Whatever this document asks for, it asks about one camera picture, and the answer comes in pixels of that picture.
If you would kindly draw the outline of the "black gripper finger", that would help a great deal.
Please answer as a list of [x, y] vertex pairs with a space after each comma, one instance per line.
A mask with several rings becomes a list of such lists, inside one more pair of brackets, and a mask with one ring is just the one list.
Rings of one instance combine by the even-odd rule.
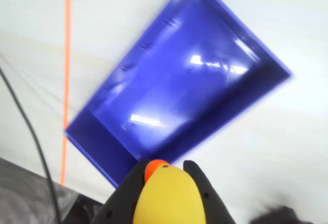
[[193, 178], [197, 185], [204, 207], [206, 223], [235, 224], [225, 204], [199, 165], [192, 160], [185, 160], [183, 170]]
[[94, 224], [132, 224], [140, 193], [145, 185], [145, 169], [150, 161], [143, 159], [126, 175], [123, 182], [95, 215]]

